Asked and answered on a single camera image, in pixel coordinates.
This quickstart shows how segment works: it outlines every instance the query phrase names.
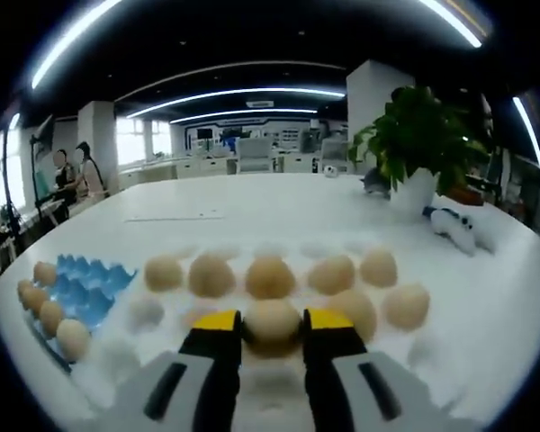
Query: potted plant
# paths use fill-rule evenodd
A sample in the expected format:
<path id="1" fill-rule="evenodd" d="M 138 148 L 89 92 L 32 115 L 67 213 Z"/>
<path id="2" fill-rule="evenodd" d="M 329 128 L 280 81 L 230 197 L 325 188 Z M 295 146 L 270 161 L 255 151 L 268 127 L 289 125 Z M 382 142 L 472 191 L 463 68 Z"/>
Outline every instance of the potted plant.
<path id="1" fill-rule="evenodd" d="M 384 114 L 355 135 L 348 157 L 356 162 L 366 142 L 363 156 L 372 153 L 380 174 L 390 180 L 392 205 L 421 214 L 436 191 L 465 185 L 470 164 L 485 154 L 459 114 L 426 87 L 401 87 Z"/>

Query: black stand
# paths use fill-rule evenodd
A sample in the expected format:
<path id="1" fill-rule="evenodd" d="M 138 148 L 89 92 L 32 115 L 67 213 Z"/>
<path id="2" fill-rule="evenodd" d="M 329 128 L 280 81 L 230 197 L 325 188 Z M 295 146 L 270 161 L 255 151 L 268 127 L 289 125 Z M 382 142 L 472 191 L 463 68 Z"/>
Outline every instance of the black stand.
<path id="1" fill-rule="evenodd" d="M 4 179 L 4 194 L 6 196 L 6 211 L 8 213 L 9 228 L 14 237 L 14 245 L 18 251 L 22 250 L 20 239 L 20 224 L 14 217 L 14 206 L 12 205 L 12 198 L 10 196 L 10 187 L 8 186 L 8 128 L 4 128 L 4 148 L 2 151 L 2 178 Z"/>
<path id="2" fill-rule="evenodd" d="M 38 220 L 40 223 L 42 223 L 42 209 L 41 209 L 41 202 L 38 202 L 38 186 L 36 185 L 36 162 L 34 161 L 34 144 L 36 141 L 34 140 L 34 137 L 30 138 L 30 153 L 31 153 L 31 159 L 30 159 L 30 167 L 32 172 L 32 190 L 34 191 L 34 206 L 36 207 L 36 210 L 38 210 Z"/>

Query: desk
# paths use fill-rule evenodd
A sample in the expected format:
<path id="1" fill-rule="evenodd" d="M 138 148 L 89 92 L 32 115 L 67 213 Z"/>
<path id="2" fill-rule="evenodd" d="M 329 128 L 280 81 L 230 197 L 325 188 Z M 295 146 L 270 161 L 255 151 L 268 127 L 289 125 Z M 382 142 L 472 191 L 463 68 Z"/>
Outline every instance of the desk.
<path id="1" fill-rule="evenodd" d="M 285 171 L 302 172 L 301 168 L 303 168 L 303 172 L 311 173 L 313 171 L 312 160 L 320 160 L 320 153 L 301 153 L 297 149 L 273 148 L 274 172 L 283 173 L 284 160 L 296 157 L 300 157 L 306 162 L 309 160 L 310 163 L 298 164 L 300 166 L 292 171 L 290 169 Z M 234 155 L 227 157 L 172 157 L 122 170 L 119 173 L 120 189 L 123 191 L 140 183 L 175 178 L 234 175 L 237 171 L 237 163 L 238 157 Z"/>
<path id="2" fill-rule="evenodd" d="M 38 260 L 55 262 L 58 254 L 72 253 L 141 268 L 148 257 L 188 241 L 318 241 L 325 248 L 382 243 L 394 251 L 400 282 L 420 281 L 431 293 L 427 328 L 445 336 L 465 383 L 454 414 L 492 421 L 540 352 L 540 238 L 492 206 L 469 209 L 490 224 L 499 250 L 468 257 L 434 235 L 426 221 L 402 220 L 387 202 L 366 197 L 362 189 L 353 175 L 256 174 L 139 184 L 118 193 L 44 236 L 0 278 L 0 331 L 13 362 L 62 427 L 88 415 L 85 396 L 23 320 L 16 283 L 32 275 Z M 165 203 L 218 209 L 223 218 L 121 222 L 133 209 L 159 210 Z M 404 347 L 403 339 L 369 346 L 401 361 Z"/>
<path id="3" fill-rule="evenodd" d="M 47 202 L 41 206 L 42 210 L 42 217 L 48 218 L 51 222 L 54 228 L 58 226 L 58 221 L 54 217 L 54 212 L 56 209 L 62 204 L 62 201 L 54 201 L 54 202 Z M 40 215 L 38 214 L 37 209 L 33 209 L 31 211 L 27 211 L 21 215 L 20 220 L 20 236 L 24 236 L 28 231 L 30 231 L 34 225 L 36 225 L 36 222 L 39 221 Z M 32 243 L 33 239 L 26 239 L 23 244 L 29 244 Z M 9 263 L 12 263 L 16 259 L 16 248 L 14 246 L 14 239 L 9 238 L 7 241 L 5 241 L 2 246 L 0 246 L 0 252 L 3 250 L 8 249 L 8 257 L 9 262 L 6 263 L 8 265 Z M 0 259 L 0 268 L 3 267 L 5 263 L 1 262 Z"/>

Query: ceiling light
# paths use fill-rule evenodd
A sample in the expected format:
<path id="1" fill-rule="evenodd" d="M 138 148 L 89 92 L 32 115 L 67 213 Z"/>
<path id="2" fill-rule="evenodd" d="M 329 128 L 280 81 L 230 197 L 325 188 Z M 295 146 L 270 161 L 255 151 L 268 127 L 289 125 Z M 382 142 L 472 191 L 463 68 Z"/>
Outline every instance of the ceiling light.
<path id="1" fill-rule="evenodd" d="M 16 126 L 18 126 L 18 121 L 20 120 L 20 113 L 17 112 L 13 118 L 10 120 L 10 126 L 9 126 L 9 130 L 10 131 L 13 131 L 14 129 L 16 129 Z"/>
<path id="2" fill-rule="evenodd" d="M 129 119 L 137 117 L 139 115 L 149 113 L 151 111 L 166 108 L 167 106 L 182 104 L 184 102 L 196 101 L 198 99 L 205 99 L 207 97 L 224 96 L 224 95 L 239 95 L 244 93 L 263 93 L 263 92 L 277 92 L 277 93 L 300 93 L 306 95 L 320 95 L 329 96 L 342 99 L 346 94 L 339 92 L 329 92 L 326 90 L 315 90 L 311 88 L 287 88 L 287 87 L 269 87 L 269 88 L 240 88 L 238 90 L 224 90 L 222 92 L 197 94 L 196 96 L 183 97 L 182 99 L 176 99 L 170 102 L 164 102 L 160 105 L 150 106 L 145 110 L 133 112 L 128 116 Z"/>
<path id="3" fill-rule="evenodd" d="M 519 97 L 513 97 L 512 102 L 514 102 L 514 105 L 520 113 L 520 117 L 522 117 L 522 122 L 524 122 L 526 126 L 526 130 L 528 131 L 528 135 L 530 137 L 530 140 L 532 141 L 532 148 L 534 149 L 534 152 L 536 154 L 536 160 L 538 161 L 538 165 L 540 166 L 540 146 L 538 145 L 538 139 L 534 134 L 534 128 L 532 127 L 532 123 L 528 118 L 526 109 L 524 108 L 524 105 L 522 104 L 522 101 L 520 101 Z"/>
<path id="4" fill-rule="evenodd" d="M 264 110 L 238 110 L 238 111 L 224 111 L 224 112 L 211 112 L 210 114 L 193 115 L 192 117 L 184 117 L 183 119 L 172 120 L 170 124 L 189 122 L 190 120 L 206 119 L 208 117 L 219 117 L 221 115 L 234 115 L 234 114 L 251 114 L 251 113 L 298 113 L 298 114 L 316 114 L 316 110 L 296 110 L 293 108 L 271 108 Z"/>
<path id="5" fill-rule="evenodd" d="M 32 88 L 36 88 L 46 73 L 56 62 L 56 60 L 68 49 L 68 47 L 86 31 L 88 27 L 94 24 L 98 18 L 115 7 L 122 0 L 105 0 L 97 7 L 91 9 L 82 18 L 80 18 L 70 29 L 62 36 L 62 38 L 54 45 L 52 51 L 44 59 L 38 71 L 32 78 Z"/>
<path id="6" fill-rule="evenodd" d="M 424 6 L 431 9 L 436 14 L 454 27 L 470 44 L 479 48 L 482 46 L 482 42 L 466 27 L 458 18 L 456 18 L 450 11 L 443 7 L 437 0 L 419 0 Z"/>

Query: window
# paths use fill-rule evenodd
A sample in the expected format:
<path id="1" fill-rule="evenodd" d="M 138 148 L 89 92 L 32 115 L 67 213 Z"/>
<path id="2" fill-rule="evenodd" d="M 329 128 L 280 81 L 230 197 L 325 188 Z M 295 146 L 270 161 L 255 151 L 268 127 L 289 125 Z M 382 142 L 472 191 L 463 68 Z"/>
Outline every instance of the window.
<path id="1" fill-rule="evenodd" d="M 118 165 L 128 165 L 146 159 L 144 123 L 136 119 L 117 119 L 116 153 Z"/>
<path id="2" fill-rule="evenodd" d="M 172 140 L 170 139 L 170 124 L 166 121 L 152 122 L 152 153 L 164 155 L 172 154 Z"/>
<path id="3" fill-rule="evenodd" d="M 2 177 L 2 155 L 4 141 L 0 133 L 0 207 L 6 204 L 6 193 L 4 189 L 4 179 Z M 13 206 L 20 210 L 26 205 L 24 198 L 24 184 L 22 179 L 22 161 L 20 159 L 20 131 L 11 130 L 8 132 L 8 154 L 6 155 L 8 167 L 8 187 Z"/>

